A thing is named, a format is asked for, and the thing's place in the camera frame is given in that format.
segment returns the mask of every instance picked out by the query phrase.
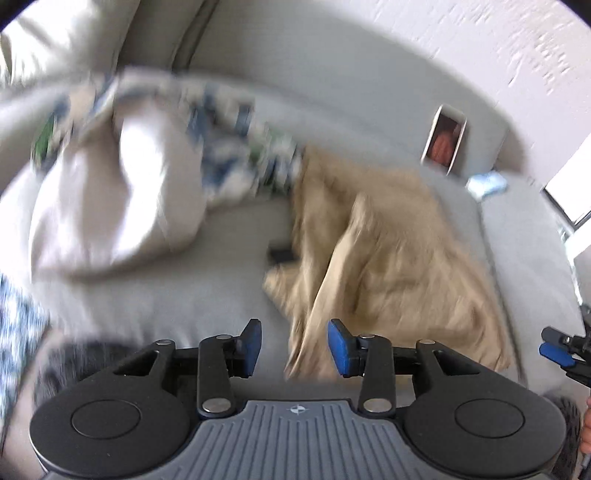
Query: sofa armrest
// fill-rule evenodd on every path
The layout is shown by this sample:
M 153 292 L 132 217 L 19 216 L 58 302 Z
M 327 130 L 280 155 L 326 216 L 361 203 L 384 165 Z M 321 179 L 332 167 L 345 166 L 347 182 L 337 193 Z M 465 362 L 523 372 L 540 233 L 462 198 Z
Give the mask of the sofa armrest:
M 0 102 L 0 193 L 29 160 L 31 143 L 69 84 L 24 89 Z
M 539 394 L 571 389 L 574 382 L 538 353 L 546 326 L 584 335 L 566 250 L 540 192 L 517 175 L 504 176 L 507 191 L 485 198 L 480 208 L 521 381 Z

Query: smartphone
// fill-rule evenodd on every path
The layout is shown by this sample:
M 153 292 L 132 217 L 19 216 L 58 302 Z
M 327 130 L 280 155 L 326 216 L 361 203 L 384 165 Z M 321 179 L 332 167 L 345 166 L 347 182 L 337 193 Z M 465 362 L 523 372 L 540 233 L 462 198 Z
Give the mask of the smartphone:
M 446 175 L 449 175 L 465 129 L 466 115 L 449 105 L 439 107 L 433 119 L 421 163 L 437 164 L 446 171 Z

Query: blue and white floral fabric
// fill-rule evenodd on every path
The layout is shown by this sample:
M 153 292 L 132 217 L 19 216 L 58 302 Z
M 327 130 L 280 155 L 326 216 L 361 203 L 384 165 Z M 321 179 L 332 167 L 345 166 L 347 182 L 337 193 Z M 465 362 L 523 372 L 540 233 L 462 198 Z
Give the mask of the blue and white floral fabric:
M 47 172 L 73 136 L 112 115 L 118 102 L 158 96 L 178 108 L 186 134 L 203 147 L 202 183 L 208 206 L 236 202 L 261 190 L 289 191 L 302 149 L 258 119 L 254 105 L 221 93 L 212 82 L 184 82 L 171 74 L 126 70 L 93 77 L 56 105 L 31 149 L 34 168 Z
M 0 274 L 0 450 L 22 375 L 48 324 L 49 316 Z

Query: phone screen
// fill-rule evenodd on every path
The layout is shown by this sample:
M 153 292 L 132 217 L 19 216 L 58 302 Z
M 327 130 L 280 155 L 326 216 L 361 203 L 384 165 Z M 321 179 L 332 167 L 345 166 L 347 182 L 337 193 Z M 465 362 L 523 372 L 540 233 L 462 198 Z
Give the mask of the phone screen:
M 427 158 L 449 169 L 461 132 L 462 125 L 460 123 L 440 113 L 427 149 Z

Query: gray ribbed panel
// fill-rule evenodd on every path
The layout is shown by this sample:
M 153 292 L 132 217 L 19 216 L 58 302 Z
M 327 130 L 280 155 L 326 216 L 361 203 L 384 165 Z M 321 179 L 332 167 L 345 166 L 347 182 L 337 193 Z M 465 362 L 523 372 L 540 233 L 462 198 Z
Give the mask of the gray ribbed panel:
M 250 401 L 204 422 L 178 456 L 135 480 L 451 478 L 416 458 L 392 423 L 359 417 L 346 401 Z

